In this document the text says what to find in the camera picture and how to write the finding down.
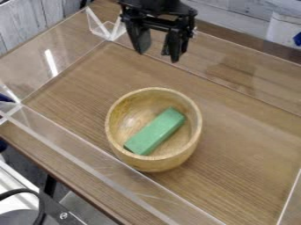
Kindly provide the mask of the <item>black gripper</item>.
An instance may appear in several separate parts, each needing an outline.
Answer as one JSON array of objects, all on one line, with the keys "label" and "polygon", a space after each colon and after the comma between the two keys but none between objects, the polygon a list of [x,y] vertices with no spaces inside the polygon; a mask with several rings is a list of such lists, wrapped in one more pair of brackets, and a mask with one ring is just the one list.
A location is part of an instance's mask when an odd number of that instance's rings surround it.
[{"label": "black gripper", "polygon": [[134,50],[144,54],[152,46],[152,29],[166,32],[162,55],[173,63],[188,51],[198,11],[181,0],[118,0]]}]

